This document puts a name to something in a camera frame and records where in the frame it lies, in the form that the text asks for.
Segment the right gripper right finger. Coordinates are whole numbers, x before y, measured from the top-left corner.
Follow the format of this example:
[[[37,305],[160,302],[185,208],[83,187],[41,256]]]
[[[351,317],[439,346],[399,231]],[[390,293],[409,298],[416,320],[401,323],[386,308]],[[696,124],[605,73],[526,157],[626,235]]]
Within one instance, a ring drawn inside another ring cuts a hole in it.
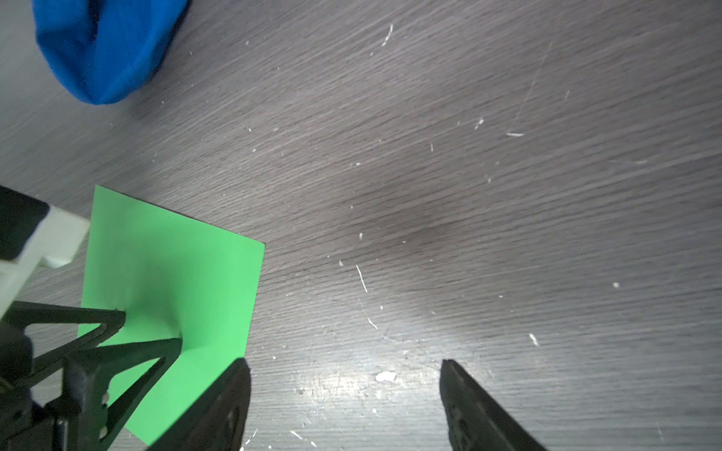
[[[439,389],[454,451],[545,451],[456,361],[442,363]]]

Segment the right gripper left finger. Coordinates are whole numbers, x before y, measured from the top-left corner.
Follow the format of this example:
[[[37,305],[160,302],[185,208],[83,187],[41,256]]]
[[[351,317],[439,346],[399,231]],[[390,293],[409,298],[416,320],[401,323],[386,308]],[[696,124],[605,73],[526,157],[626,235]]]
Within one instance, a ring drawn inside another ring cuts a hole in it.
[[[250,398],[250,368],[239,358],[150,449],[241,450]]]

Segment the green square paper sheet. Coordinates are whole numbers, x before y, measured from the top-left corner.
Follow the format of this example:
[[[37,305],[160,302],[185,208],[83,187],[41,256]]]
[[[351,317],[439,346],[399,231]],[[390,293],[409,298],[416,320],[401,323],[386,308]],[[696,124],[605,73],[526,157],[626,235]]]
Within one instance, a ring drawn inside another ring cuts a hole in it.
[[[265,245],[96,186],[84,308],[123,311],[108,345],[182,339],[182,353],[126,424],[156,442],[246,353]]]

